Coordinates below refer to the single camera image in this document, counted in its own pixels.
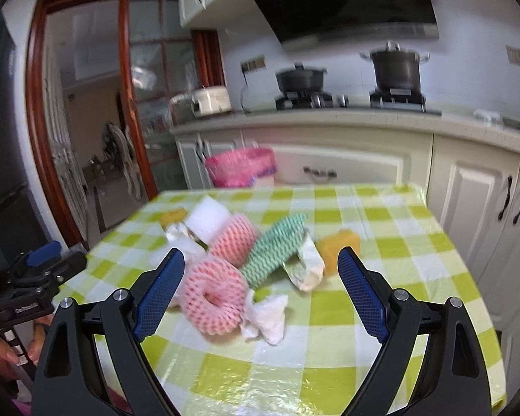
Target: blue gripper pad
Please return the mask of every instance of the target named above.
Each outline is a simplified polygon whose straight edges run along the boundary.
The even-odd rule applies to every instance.
[[[43,247],[29,253],[26,263],[29,267],[37,267],[42,263],[45,263],[52,258],[56,258],[61,255],[61,245],[58,241],[52,241],[49,244],[43,245]]]
[[[168,263],[154,279],[137,308],[137,323],[133,329],[133,336],[139,342],[143,342],[144,338],[156,332],[159,321],[162,320],[162,316],[183,278],[185,269],[183,253],[178,250],[169,260],[165,258],[164,261],[168,261]]]
[[[339,253],[337,270],[367,333],[383,344],[389,336],[385,324],[385,307],[356,264],[355,258],[346,249]]]

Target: black pot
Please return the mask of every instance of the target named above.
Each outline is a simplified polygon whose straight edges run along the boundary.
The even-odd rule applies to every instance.
[[[416,51],[401,50],[399,44],[387,42],[385,50],[361,53],[361,57],[374,63],[379,90],[410,89],[420,93],[420,64],[430,59],[429,53],[420,57]]]
[[[295,68],[276,73],[277,85],[284,94],[291,92],[319,93],[324,87],[326,69],[305,69],[300,62]]]

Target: checkered tablecloth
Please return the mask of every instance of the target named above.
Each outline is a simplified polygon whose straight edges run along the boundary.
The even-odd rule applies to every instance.
[[[485,357],[494,406],[505,399],[501,351],[480,293],[459,254],[410,186],[324,186],[213,190],[213,198],[245,213],[265,231],[293,212],[306,212],[314,239],[350,228],[361,237],[361,259],[392,287],[419,300],[459,296],[475,326]],[[102,300],[129,288],[149,257],[165,244],[159,217],[193,209],[203,191],[164,192],[120,225],[89,253],[86,271],[57,297]],[[160,383],[183,415],[340,415],[369,371],[380,344],[370,337],[338,276],[312,293],[295,289],[280,269],[257,291],[289,295],[280,345],[245,342],[239,331],[205,336],[179,310],[168,310],[155,335],[143,343]],[[419,336],[391,410],[405,406],[422,364],[427,337]],[[98,343],[109,384],[120,390],[103,340]]]

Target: power cord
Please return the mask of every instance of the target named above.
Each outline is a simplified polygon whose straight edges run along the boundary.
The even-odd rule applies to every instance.
[[[241,108],[243,109],[243,112],[245,114],[250,114],[251,113],[250,109],[245,108],[243,105],[244,93],[245,93],[245,91],[248,90],[248,81],[247,81],[247,74],[244,72],[244,70],[242,70],[242,72],[243,72],[243,78],[244,78],[244,86],[241,89]]]

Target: pink bucket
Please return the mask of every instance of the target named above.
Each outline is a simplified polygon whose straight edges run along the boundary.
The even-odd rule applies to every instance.
[[[206,170],[216,187],[252,187],[257,179],[276,174],[271,148],[240,148],[208,158]]]

